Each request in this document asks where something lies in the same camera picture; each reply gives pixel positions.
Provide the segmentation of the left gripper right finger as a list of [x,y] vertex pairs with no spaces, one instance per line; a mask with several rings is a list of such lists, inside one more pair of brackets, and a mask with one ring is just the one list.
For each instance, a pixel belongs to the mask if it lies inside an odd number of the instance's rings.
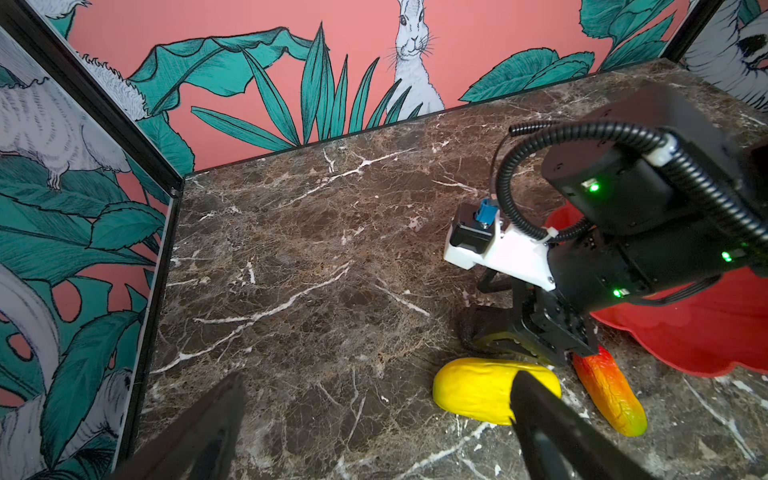
[[649,479],[651,475],[528,372],[513,380],[513,428],[532,479]]

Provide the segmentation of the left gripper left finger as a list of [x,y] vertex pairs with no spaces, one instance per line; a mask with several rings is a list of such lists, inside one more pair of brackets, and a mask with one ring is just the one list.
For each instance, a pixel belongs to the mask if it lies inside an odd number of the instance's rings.
[[110,475],[112,479],[226,479],[246,403],[233,371]]

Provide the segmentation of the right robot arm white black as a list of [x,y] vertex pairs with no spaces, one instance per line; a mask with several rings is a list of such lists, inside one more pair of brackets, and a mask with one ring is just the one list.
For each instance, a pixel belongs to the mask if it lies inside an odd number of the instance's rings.
[[[666,306],[767,264],[753,156],[671,86],[646,86],[579,120],[513,125],[505,142],[488,197],[459,207],[445,244],[449,263],[484,268],[481,292],[513,295],[508,308],[467,311],[461,335],[473,351],[558,366],[593,356],[595,312]],[[542,177],[579,213],[570,226],[539,226],[515,202],[513,177],[538,152]]]

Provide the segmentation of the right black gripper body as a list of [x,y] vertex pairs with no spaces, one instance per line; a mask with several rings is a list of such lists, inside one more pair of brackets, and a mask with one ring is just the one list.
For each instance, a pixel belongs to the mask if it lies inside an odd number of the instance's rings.
[[597,277],[585,268],[555,272],[558,286],[546,291],[486,268],[477,289],[512,294],[510,307],[473,305],[460,314],[460,339],[484,355],[522,355],[542,364],[564,366],[573,354],[599,353],[590,309],[600,299]]

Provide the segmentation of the red yellow green fake fruit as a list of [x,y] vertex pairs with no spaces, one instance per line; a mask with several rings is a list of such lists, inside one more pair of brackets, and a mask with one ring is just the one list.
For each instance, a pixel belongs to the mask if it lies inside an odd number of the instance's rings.
[[593,403],[618,433],[638,437],[646,432],[645,410],[608,350],[599,346],[597,355],[573,354],[572,364]]

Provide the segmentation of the yellow oblong fake mango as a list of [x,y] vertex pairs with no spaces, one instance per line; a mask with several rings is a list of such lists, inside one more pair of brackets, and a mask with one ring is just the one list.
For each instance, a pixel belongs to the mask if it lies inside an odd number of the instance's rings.
[[515,377],[531,374],[557,398],[562,388],[548,368],[512,360],[461,358],[443,366],[433,381],[433,400],[443,410],[480,422],[509,426],[515,419],[510,395]]

